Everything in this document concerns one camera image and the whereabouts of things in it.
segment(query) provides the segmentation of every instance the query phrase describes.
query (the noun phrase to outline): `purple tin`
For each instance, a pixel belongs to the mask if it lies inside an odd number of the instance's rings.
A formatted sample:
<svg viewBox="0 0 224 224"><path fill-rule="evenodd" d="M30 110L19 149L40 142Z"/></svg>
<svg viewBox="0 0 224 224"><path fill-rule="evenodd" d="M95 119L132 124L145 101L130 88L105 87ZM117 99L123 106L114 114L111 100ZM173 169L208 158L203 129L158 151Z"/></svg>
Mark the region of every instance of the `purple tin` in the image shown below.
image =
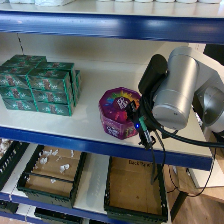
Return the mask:
<svg viewBox="0 0 224 224"><path fill-rule="evenodd" d="M139 106L140 95L130 89L119 87L108 90L99 101L100 119L104 131L119 139L137 134L134 124L127 119L126 106L133 100Z"/></svg>

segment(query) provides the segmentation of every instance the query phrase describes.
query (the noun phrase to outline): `metal shelving unit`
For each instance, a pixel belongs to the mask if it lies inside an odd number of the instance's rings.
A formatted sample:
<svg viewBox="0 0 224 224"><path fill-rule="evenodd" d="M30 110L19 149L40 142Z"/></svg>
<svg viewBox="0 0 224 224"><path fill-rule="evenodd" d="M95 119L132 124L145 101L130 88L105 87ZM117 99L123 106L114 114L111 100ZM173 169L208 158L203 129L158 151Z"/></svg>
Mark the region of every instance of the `metal shelving unit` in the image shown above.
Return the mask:
<svg viewBox="0 0 224 224"><path fill-rule="evenodd" d="M62 7L1 4L0 31L179 42L224 42L223 4L77 0Z"/></svg>
<svg viewBox="0 0 224 224"><path fill-rule="evenodd" d="M220 5L176 2L165 5L166 7L159 2L144 4L129 2L125 8L122 8L119 2L106 3L95 0L77 0L62 7L5 3L0 4L0 32L224 43L224 2ZM102 70L85 71L83 73L85 85L83 85L79 104L71 118L35 112L26 112L24 117L23 112L7 111L0 99L1 137L98 154L88 157L90 166L83 173L82 188L79 189L75 206L73 209L67 209L31 201L22 192L17 191L16 183L19 175L32 155L32 150L35 149L35 145L31 144L0 192L0 199L21 203L18 214L8 216L0 213L0 215L43 223L33 216L34 207L32 206L39 206L103 222L124 224L124 222L108 219L103 209L108 155L151 161L151 153L138 145L138 136L121 141L106 135L100 123L97 104L107 89L121 86L124 78L127 81L125 83L127 88L136 89L141 75L130 72L118 74L115 71ZM191 113L189 125L179 134L204 140L193 113ZM208 148L197 147L196 149L194 146L172 139L164 140L164 144L167 149L166 163L210 169L212 158ZM158 142L155 145L155 157L156 162L162 162L163 152ZM98 173L101 177L99 192L93 192L97 184L94 183L94 173ZM23 214L25 207L22 203L29 205L25 215Z"/></svg>

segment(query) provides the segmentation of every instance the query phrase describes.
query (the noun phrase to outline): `gray robot arm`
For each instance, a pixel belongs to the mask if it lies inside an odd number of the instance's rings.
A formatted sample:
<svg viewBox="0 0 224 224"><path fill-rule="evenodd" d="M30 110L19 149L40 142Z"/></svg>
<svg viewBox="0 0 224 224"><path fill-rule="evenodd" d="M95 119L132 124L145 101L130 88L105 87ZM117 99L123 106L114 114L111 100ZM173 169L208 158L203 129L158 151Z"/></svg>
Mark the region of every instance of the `gray robot arm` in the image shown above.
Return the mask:
<svg viewBox="0 0 224 224"><path fill-rule="evenodd" d="M154 118L170 129L183 129L195 94L204 125L224 134L224 66L192 48L176 48L169 56L168 77L154 97Z"/></svg>

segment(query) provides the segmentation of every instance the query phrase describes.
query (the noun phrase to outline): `stack of green boxes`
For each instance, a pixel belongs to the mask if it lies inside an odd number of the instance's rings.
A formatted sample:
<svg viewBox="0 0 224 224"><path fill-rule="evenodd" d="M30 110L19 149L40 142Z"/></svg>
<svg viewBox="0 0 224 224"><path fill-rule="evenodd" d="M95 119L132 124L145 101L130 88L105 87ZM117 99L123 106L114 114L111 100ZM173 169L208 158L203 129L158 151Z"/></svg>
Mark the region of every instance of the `stack of green boxes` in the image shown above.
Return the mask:
<svg viewBox="0 0 224 224"><path fill-rule="evenodd" d="M80 71L73 63L16 55L0 67L0 94L7 109L71 116L80 85Z"/></svg>
<svg viewBox="0 0 224 224"><path fill-rule="evenodd" d="M41 62L28 75L38 111L71 116L80 95L80 71L73 63Z"/></svg>
<svg viewBox="0 0 224 224"><path fill-rule="evenodd" d="M7 109L37 111L27 75L41 61L46 57L15 55L0 66L0 94Z"/></svg>

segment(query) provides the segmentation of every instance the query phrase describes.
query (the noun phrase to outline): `black plastic crate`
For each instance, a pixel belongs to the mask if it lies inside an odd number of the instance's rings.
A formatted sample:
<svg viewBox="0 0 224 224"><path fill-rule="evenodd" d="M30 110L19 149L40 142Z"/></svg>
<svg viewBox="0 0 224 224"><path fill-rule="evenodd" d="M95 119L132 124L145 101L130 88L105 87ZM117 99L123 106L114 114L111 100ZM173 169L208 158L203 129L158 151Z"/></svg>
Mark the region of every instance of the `black plastic crate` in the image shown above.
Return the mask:
<svg viewBox="0 0 224 224"><path fill-rule="evenodd" d="M107 215L111 219L118 219L121 221L126 221L130 223L136 223L136 224L154 224L154 223L162 223L167 222L168 220L168 209L167 209L167 201L166 201L166 191L164 186L164 180L163 175L159 175L159 178L157 181L158 183L158 190L159 190L159 198L161 203L161 214L153 214L153 213L147 213L147 212L141 212L141 211L135 211L132 209L125 209L120 207L115 207L110 205L110 174L112 169L112 160L113 157L110 157L109 167L108 167L108 174L107 174L107 183L106 183L106 190L105 190L105 196L104 196L104 209L107 212ZM136 165L143 165L144 162L134 161L134 164ZM157 165L157 172L161 171L161 165Z"/></svg>
<svg viewBox="0 0 224 224"><path fill-rule="evenodd" d="M0 200L0 211L15 214L19 204Z"/></svg>
<svg viewBox="0 0 224 224"><path fill-rule="evenodd" d="M82 218L72 215L54 212L42 208L36 208L34 215L42 219L42 221L51 224L82 224Z"/></svg>
<svg viewBox="0 0 224 224"><path fill-rule="evenodd" d="M20 161L29 143L14 141L0 159L0 190L11 176L17 163Z"/></svg>
<svg viewBox="0 0 224 224"><path fill-rule="evenodd" d="M45 146L43 145L37 146L37 149L33 153L30 161L26 165L25 170L20 176L20 179L17 184L17 189L19 191L23 191L31 200L44 202L48 204L60 205L67 208L72 208L75 202L75 198L76 198L76 194L77 194L78 186L79 186L79 181L80 181L82 170L85 164L86 153L81 153L81 156L78 162L78 167L77 167L76 173L74 174L74 179L73 181L68 181L68 180L57 178L57 177L55 178L52 176L32 173L32 170L34 169L35 164L37 163L39 157L43 153L44 147ZM72 184L69 196L67 197L60 194L56 194L56 193L49 193L43 190L30 189L26 187L25 185L30 176L39 176L41 178L46 178L46 179L55 179L56 181L59 181L59 182L61 181L61 182L67 182Z"/></svg>

